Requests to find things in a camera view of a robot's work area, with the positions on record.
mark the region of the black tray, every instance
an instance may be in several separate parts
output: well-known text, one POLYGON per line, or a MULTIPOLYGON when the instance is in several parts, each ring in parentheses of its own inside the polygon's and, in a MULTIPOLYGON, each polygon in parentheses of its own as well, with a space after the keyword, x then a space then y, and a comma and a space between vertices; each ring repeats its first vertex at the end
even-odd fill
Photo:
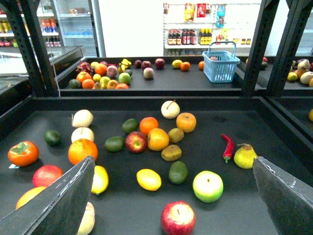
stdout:
POLYGON ((163 234, 161 212, 167 203, 177 200, 186 201, 195 210, 194 234, 277 234, 252 169, 243 170, 233 161, 226 164, 222 159, 225 141, 221 133, 229 135, 236 144, 252 144, 258 155, 313 186, 313 144, 263 98, 29 98, 0 118, 0 217, 13 211, 19 197, 33 187, 32 176, 40 166, 56 164, 64 172, 72 167, 67 158, 74 130, 71 114, 80 109, 89 109, 94 115, 90 128, 99 149, 96 164, 103 165, 110 178, 104 193, 90 196, 96 211, 96 225, 91 234, 163 234), (189 169, 186 182, 179 186, 168 181, 171 163, 164 161, 159 152, 146 150, 131 154, 124 149, 108 153, 103 145, 108 137, 126 136, 121 125, 129 118, 154 116, 165 131, 174 128, 175 120, 163 118, 160 112, 162 103, 173 98, 182 112, 193 113, 198 121, 196 129, 178 143, 183 152, 180 160, 189 169), (49 129, 62 133, 60 146, 48 147, 44 142, 43 135, 49 129), (40 160, 25 168, 9 169, 7 151, 23 140, 36 143, 40 160), (162 186, 158 191, 145 191, 138 185, 136 173, 142 168, 160 174, 162 186), (192 190, 193 178, 202 170, 216 172, 224 182, 221 198, 212 204, 201 202, 192 190))

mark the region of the green apple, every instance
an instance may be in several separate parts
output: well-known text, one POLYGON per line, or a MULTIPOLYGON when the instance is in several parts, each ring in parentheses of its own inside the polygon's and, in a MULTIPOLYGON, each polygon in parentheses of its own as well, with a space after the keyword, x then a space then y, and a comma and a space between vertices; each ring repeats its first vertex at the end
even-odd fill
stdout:
POLYGON ((100 78, 100 85, 101 85, 101 88, 102 89, 106 89, 107 88, 107 85, 108 85, 108 82, 110 81, 111 79, 109 77, 101 77, 100 78))
POLYGON ((196 197, 206 203, 218 200, 224 189, 220 176, 208 170, 195 176, 192 187, 196 197))

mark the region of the lemon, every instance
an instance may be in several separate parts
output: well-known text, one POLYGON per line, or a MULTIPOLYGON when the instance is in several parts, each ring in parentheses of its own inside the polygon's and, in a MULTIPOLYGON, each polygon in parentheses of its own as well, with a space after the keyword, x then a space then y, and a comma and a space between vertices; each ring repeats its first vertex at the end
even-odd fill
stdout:
POLYGON ((161 177, 151 169, 142 169, 137 172, 139 185, 148 191, 156 191, 161 187, 161 177))
POLYGON ((180 69, 180 64, 182 63, 181 60, 174 60, 172 62, 172 66, 175 68, 175 69, 180 69))
POLYGON ((91 192, 97 195, 103 193, 109 185, 109 175, 105 168, 96 165, 94 168, 93 182, 91 192))

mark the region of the lime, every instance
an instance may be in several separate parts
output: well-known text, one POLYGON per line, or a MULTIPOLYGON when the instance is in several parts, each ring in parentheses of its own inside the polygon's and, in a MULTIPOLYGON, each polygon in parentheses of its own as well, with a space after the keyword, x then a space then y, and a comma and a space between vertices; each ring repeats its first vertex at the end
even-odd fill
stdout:
POLYGON ((113 136, 106 140, 104 147, 109 152, 118 152, 124 148, 125 139, 121 136, 113 136))
POLYGON ((148 191, 156 191, 161 187, 161 177, 151 169, 142 169, 137 172, 139 185, 148 191))
POLYGON ((77 79, 71 79, 68 82, 69 87, 71 87, 72 89, 80 89, 82 87, 82 84, 80 83, 80 81, 78 81, 77 79))
POLYGON ((118 76, 118 81, 119 81, 119 83, 125 83, 125 84, 129 85, 132 81, 132 78, 128 73, 123 72, 118 76))
POLYGON ((45 142, 50 146, 56 146, 61 143, 61 134, 55 130, 48 130, 44 135, 45 142))
POLYGON ((127 134, 136 131, 139 127, 139 121, 137 121, 134 118, 128 119, 123 123, 123 131, 125 131, 127 134))
POLYGON ((188 168, 186 164, 181 161, 174 162, 168 172, 169 180, 175 185, 183 183, 186 180, 187 175, 188 168))

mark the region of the apple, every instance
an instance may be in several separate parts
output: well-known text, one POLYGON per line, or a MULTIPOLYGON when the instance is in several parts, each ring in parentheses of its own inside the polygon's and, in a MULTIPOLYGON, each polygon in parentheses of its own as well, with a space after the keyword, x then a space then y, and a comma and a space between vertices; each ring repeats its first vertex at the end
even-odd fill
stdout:
POLYGON ((63 175, 63 171, 56 165, 44 165, 33 175, 33 185, 35 187, 50 186, 54 181, 63 175))
POLYGON ((132 153, 140 153, 148 147, 147 137, 140 131, 133 131, 126 137, 125 146, 132 153))
POLYGON ((155 65, 157 69, 162 69, 165 66, 165 60, 162 58, 158 58, 155 61, 155 65))
POLYGON ((167 204, 161 214, 161 226, 167 235, 190 235, 195 224, 196 214, 184 201, 167 204))
POLYGON ((152 64, 150 61, 144 60, 141 63, 141 69, 144 71, 146 68, 151 68, 152 64))
POLYGON ((175 100, 165 101, 161 106, 161 113, 167 119, 174 119, 180 113, 179 105, 175 100))
POLYGON ((192 187, 196 197, 206 203, 218 200, 224 189, 220 176, 208 170, 204 170, 195 176, 192 187))

